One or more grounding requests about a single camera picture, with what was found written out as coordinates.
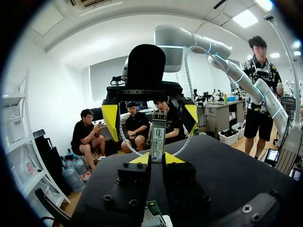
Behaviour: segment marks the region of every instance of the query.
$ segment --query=person sitting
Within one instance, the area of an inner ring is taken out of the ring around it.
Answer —
[[[90,109],[82,110],[81,120],[76,123],[72,135],[71,148],[76,155],[84,155],[91,170],[95,169],[94,157],[91,149],[98,147],[101,156],[105,157],[105,140],[101,133],[101,124],[93,125],[93,112]]]
[[[127,104],[127,110],[130,113],[130,116],[125,122],[128,135],[126,140],[132,147],[136,145],[137,151],[145,150],[145,142],[150,130],[148,118],[145,113],[137,111],[136,102],[129,102]],[[124,141],[121,144],[121,148],[124,153],[131,152]]]
[[[158,110],[167,112],[165,144],[185,139],[183,124],[176,108],[168,104],[168,97],[160,96],[154,99],[153,103]]]

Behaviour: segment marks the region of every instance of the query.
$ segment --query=man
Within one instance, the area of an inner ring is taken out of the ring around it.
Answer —
[[[105,140],[103,136],[100,136],[101,124],[94,126],[91,123],[93,117],[94,114],[91,110],[82,110],[81,121],[75,125],[71,142],[73,152],[77,155],[84,155],[92,171],[95,169],[95,165],[91,149],[97,146],[103,157],[105,152]]]
[[[168,97],[160,96],[154,99],[153,103],[158,110],[167,112],[165,144],[185,139],[183,124],[181,123],[176,108],[169,106]]]
[[[150,131],[150,124],[145,113],[137,112],[135,102],[129,102],[127,104],[127,110],[130,116],[125,122],[127,130],[127,142],[129,145],[134,147],[137,146],[137,151],[145,150],[145,142],[148,138],[148,133]],[[127,147],[123,141],[121,148],[124,153],[130,153],[130,149]]]
[[[281,95],[284,88],[277,86],[281,78],[275,66],[266,58],[266,42],[260,36],[254,36],[249,40],[249,44],[254,56],[245,62],[244,72],[250,77],[253,84],[257,79],[261,78],[267,83],[276,96]],[[251,99],[249,99],[244,132],[244,136],[246,137],[245,153],[249,155],[254,144],[254,138],[259,130],[259,141],[255,155],[255,159],[258,159],[266,141],[268,142],[270,140],[272,127],[273,119],[266,109],[265,101],[262,100],[262,102],[258,104],[253,103]]]

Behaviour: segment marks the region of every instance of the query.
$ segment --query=water bottle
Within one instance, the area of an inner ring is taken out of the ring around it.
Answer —
[[[85,160],[82,157],[74,155],[74,160],[72,164],[79,173],[80,178],[83,180],[84,183],[86,183],[90,178],[90,171]]]
[[[62,168],[62,176],[74,192],[83,191],[84,183],[79,177],[79,174],[74,167],[68,167],[65,164]]]

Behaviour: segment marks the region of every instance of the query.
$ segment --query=ceiling light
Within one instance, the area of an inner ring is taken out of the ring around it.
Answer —
[[[271,57],[271,58],[279,58],[279,57],[280,57],[280,54],[279,54],[279,53],[271,53],[271,54],[270,54],[270,57]]]
[[[238,23],[243,28],[247,28],[259,22],[255,15],[253,15],[248,9],[236,15],[233,18],[233,21]]]
[[[255,2],[265,11],[270,11],[273,3],[270,0],[255,0]]]
[[[300,46],[301,46],[301,42],[299,40],[294,42],[294,44],[293,44],[294,48],[299,48]]]
[[[295,56],[301,56],[301,52],[300,52],[300,51],[295,51],[295,52],[294,52],[294,55],[295,55]]]

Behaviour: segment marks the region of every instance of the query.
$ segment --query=ceiling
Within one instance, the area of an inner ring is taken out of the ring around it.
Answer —
[[[253,0],[123,0],[123,4],[79,17],[66,5],[53,0],[30,23],[25,36],[57,60],[78,70],[92,64],[126,56],[137,45],[153,43],[154,28],[173,24],[232,46],[231,59],[244,62],[251,55],[248,40],[260,35],[268,44],[268,54],[278,52],[274,64],[288,63],[285,51],[264,12]],[[258,23],[242,28],[231,18],[249,9]],[[270,11],[289,46],[296,40]]]

